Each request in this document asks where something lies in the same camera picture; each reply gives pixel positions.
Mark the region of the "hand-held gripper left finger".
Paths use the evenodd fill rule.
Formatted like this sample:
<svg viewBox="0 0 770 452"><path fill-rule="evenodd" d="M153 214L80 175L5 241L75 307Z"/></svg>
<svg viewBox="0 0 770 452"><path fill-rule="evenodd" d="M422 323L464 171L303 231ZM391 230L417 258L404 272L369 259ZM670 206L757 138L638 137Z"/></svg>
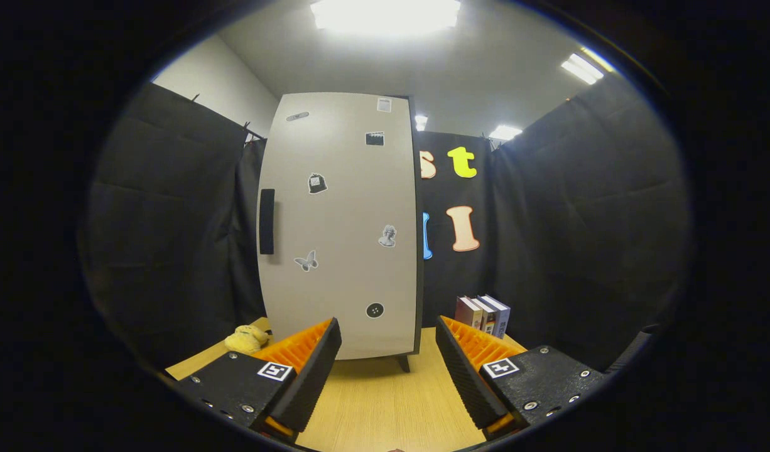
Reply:
<svg viewBox="0 0 770 452"><path fill-rule="evenodd" d="M305 431L342 345L329 318L252 355L228 351L171 384L196 409L242 432L294 444Z"/></svg>

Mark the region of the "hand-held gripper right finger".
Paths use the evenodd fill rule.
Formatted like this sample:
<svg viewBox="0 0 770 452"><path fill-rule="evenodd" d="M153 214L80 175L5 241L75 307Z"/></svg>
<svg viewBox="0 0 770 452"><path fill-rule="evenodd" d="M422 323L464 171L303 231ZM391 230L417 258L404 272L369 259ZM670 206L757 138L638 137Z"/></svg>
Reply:
<svg viewBox="0 0 770 452"><path fill-rule="evenodd" d="M488 441L560 417L609 375L554 347L525 349L445 316L435 341L474 426Z"/></svg>

